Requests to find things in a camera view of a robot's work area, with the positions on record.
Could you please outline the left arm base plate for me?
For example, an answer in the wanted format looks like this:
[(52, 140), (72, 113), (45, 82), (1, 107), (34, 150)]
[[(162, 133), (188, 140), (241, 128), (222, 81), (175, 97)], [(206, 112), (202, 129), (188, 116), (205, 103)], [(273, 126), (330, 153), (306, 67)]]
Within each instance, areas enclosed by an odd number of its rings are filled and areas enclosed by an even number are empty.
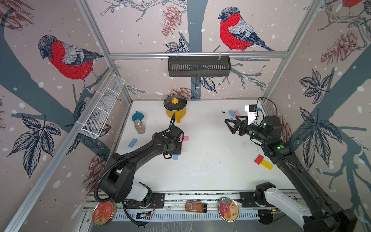
[(124, 206), (126, 209), (163, 209), (165, 203), (165, 193), (153, 192), (141, 202), (136, 200), (126, 200)]

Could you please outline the black hanging shelf basket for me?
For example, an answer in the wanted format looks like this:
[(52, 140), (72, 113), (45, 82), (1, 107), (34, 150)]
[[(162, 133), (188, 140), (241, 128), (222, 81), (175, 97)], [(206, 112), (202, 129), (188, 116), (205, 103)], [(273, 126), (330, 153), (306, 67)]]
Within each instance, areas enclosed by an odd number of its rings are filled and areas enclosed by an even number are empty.
[(231, 72), (229, 56), (169, 57), (170, 77), (223, 77)]

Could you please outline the glass lid yellow knob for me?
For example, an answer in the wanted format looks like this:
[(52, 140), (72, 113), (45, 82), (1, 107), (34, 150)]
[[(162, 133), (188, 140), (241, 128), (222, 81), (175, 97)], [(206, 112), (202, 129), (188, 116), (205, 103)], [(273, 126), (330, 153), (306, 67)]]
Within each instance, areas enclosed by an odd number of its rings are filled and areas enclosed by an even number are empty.
[(187, 99), (182, 95), (171, 95), (165, 98), (164, 107), (169, 111), (180, 111), (187, 105)]

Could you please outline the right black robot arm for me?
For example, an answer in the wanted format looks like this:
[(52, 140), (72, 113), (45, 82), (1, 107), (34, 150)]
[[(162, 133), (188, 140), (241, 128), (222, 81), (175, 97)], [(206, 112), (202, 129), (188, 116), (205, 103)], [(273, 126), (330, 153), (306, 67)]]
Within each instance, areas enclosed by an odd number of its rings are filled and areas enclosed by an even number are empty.
[(276, 116), (266, 116), (262, 124), (250, 124), (246, 116), (226, 119), (232, 134), (248, 135), (260, 141), (263, 153), (291, 181), (306, 206), (283, 194), (274, 184), (257, 185), (254, 198), (259, 206), (272, 205), (295, 221), (305, 232), (352, 232), (357, 217), (350, 209), (343, 209), (332, 200), (300, 164), (290, 146), (281, 140), (283, 126)]

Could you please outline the brown spice jar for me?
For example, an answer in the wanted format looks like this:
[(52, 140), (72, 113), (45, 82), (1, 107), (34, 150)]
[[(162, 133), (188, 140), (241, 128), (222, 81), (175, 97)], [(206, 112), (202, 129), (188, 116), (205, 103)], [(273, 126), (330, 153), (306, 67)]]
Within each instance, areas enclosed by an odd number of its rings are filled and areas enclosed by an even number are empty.
[(144, 134), (146, 132), (146, 127), (143, 122), (139, 119), (134, 121), (134, 127), (138, 134)]

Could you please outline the pink round cup lid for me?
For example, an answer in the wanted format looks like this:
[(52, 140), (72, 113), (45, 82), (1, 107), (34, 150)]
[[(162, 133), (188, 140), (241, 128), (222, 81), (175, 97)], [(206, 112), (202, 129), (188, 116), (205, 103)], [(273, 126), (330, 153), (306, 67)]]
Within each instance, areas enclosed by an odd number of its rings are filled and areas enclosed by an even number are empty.
[(223, 198), (220, 200), (218, 211), (222, 219), (226, 222), (234, 222), (239, 217), (238, 205), (231, 198)]

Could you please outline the red block near yellow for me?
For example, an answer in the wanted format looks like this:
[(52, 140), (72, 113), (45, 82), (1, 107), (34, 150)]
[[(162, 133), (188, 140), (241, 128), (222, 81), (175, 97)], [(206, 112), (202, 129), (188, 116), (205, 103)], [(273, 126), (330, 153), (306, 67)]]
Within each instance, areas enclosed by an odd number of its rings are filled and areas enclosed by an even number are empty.
[(263, 160), (264, 160), (264, 157), (262, 155), (258, 155), (254, 162), (257, 165), (260, 165)]

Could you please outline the blue block far right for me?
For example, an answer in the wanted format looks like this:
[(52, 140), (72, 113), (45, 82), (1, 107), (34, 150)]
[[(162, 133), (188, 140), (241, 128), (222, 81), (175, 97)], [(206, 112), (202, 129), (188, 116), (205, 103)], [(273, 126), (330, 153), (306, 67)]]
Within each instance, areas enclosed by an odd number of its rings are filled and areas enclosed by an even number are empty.
[(236, 114), (234, 113), (233, 110), (229, 110), (229, 114), (231, 115), (232, 118), (236, 117)]

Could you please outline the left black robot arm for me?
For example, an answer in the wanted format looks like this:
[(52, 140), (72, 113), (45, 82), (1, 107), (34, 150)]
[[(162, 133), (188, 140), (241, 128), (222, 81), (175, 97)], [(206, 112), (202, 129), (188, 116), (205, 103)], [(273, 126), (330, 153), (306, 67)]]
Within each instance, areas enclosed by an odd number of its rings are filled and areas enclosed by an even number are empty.
[(134, 175), (158, 155), (172, 159), (173, 155), (181, 154), (184, 132), (174, 125), (175, 119), (176, 114), (173, 114), (169, 128), (153, 134), (151, 141), (144, 146), (124, 155), (115, 153), (108, 159), (94, 188), (96, 202), (134, 200), (142, 207), (151, 204), (152, 190), (142, 182), (135, 184)]

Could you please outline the brown packet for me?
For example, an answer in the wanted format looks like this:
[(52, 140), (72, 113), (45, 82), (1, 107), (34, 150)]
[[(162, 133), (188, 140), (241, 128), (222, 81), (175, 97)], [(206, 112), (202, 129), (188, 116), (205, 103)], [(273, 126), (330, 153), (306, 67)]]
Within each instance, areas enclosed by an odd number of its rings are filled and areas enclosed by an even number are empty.
[(207, 213), (207, 204), (203, 202), (187, 201), (185, 211), (193, 213)]

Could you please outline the blue block table edge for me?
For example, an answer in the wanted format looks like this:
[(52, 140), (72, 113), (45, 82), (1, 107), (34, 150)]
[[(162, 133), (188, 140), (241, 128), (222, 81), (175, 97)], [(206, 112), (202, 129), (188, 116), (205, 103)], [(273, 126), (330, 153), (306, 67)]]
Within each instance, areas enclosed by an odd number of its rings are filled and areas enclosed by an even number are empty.
[(133, 138), (130, 143), (128, 144), (128, 147), (133, 148), (135, 144), (137, 143), (137, 139)]

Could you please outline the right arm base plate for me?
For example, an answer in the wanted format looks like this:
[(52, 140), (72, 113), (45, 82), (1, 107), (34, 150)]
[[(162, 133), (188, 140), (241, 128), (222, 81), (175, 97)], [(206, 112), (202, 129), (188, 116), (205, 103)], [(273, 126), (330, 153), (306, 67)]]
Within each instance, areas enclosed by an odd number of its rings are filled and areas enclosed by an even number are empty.
[(244, 208), (274, 208), (273, 205), (268, 203), (266, 204), (259, 204), (255, 200), (255, 193), (252, 191), (243, 191), (239, 193), (240, 199), (237, 201), (242, 204)]

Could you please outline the red round tin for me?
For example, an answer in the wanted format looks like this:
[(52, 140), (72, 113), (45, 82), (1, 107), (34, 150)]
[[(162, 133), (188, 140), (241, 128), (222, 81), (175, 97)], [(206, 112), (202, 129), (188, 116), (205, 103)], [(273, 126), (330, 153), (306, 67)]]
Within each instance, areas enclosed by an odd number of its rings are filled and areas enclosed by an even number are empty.
[(112, 202), (100, 203), (95, 207), (92, 215), (92, 222), (96, 226), (103, 226), (110, 223), (116, 216), (117, 207)]

